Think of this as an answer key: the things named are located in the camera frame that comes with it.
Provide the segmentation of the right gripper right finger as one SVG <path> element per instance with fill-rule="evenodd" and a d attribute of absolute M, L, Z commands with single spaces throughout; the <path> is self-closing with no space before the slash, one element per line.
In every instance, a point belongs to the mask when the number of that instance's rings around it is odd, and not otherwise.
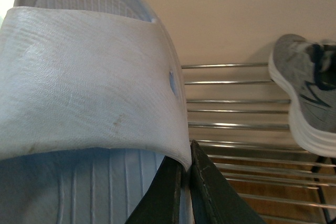
<path fill-rule="evenodd" d="M 191 142 L 191 152 L 190 190 L 195 223 L 265 223 L 195 140 Z"/>

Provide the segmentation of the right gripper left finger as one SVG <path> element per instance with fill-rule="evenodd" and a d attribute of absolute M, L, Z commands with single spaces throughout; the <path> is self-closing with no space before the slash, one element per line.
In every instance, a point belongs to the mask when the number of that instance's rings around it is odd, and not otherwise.
<path fill-rule="evenodd" d="M 179 223 L 182 165 L 164 157 L 155 177 L 126 223 Z"/>

